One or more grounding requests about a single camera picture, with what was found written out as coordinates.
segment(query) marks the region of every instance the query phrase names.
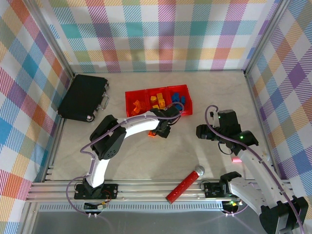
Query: table surface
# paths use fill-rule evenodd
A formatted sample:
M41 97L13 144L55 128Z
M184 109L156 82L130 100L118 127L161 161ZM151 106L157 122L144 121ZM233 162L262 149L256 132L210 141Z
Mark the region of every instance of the table surface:
M196 165L204 166L202 178L219 179L237 171L253 178L243 163L232 163L217 142L198 139L196 127L204 124L204 112L215 104L220 110L236 111L242 131L250 130L266 152L253 101L241 71L92 74L110 83L107 108L92 123L68 119L57 152L52 179L72 179L89 171L90 158L79 152L106 115L126 117L125 92L187 84L193 101L193 115L183 116L172 126L167 139L142 132L127 138L106 170L105 179L184 179Z

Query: pink light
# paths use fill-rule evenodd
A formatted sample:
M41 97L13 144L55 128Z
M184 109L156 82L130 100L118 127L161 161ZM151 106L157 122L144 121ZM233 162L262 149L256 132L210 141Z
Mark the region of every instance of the pink light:
M239 157L232 157L232 162L242 162Z

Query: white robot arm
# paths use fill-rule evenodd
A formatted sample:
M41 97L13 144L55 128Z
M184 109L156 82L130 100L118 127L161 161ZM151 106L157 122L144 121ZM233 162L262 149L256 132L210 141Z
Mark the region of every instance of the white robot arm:
M156 115L153 112L146 112L143 115L149 115L149 116L155 116ZM121 123L124 121L124 119L118 119L117 123ZM147 130L154 130L159 125L160 120L154 119L154 118L143 118L138 119L133 122L128 122L123 127L126 130L126 135L124 137L127 138L133 134L144 132ZM98 157L95 159L95 165L93 168L92 174L87 178L87 181L89 185L93 188L100 186L102 183L104 183L104 175L106 172L107 165L109 163L111 158L108 159L99 159Z
M299 226L303 229L299 222L303 223L305 219L308 203L303 197L295 197L283 184L262 155L254 135L250 131L241 131L235 111L215 111L210 112L210 116L213 125L209 125L206 116L207 124L197 126L197 137L226 144L249 169L261 189L256 190L239 173L232 172L221 176L219 190L224 195L235 195L244 200L259 215L268 234L286 233Z

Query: orange block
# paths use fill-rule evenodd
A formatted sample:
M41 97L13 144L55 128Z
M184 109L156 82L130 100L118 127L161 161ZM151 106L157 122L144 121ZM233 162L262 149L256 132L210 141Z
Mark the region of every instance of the orange block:
M134 103L133 103L134 106L136 106L134 108L134 110L131 112L131 114L133 116L136 116L140 113L140 111L145 111L145 103L142 102L142 101L139 101L139 100L136 100Z
M149 136L149 137L155 137L155 136L156 136L156 133L153 133L152 131L149 131L148 136Z
M154 103L157 101L157 98L155 96L151 96L151 102Z
M159 99L158 100L158 104L159 104L159 107L160 109L165 109L166 108L166 104L165 104L165 100L164 99Z
M162 93L156 94L156 96L157 96L157 99L158 99L158 100L163 99L163 97L162 97Z

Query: red tray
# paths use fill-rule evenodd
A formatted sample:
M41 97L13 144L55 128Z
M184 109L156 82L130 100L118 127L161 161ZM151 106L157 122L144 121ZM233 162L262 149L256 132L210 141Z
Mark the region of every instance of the red tray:
M144 112L151 110L154 105L158 105L158 101L151 103L151 96L156 96L156 94L162 93L163 98L165 99L166 106L172 103L171 96L174 93L179 93L180 98L185 96L185 105L183 116L190 116L193 114L193 104L189 94L189 90L186 84L176 85L176 86L168 86L154 89L143 89L136 91L128 91L126 92L126 112L127 117L133 116L131 112L135 108L133 103L136 100L142 101L145 103L146 110L141 111L138 115L143 114Z

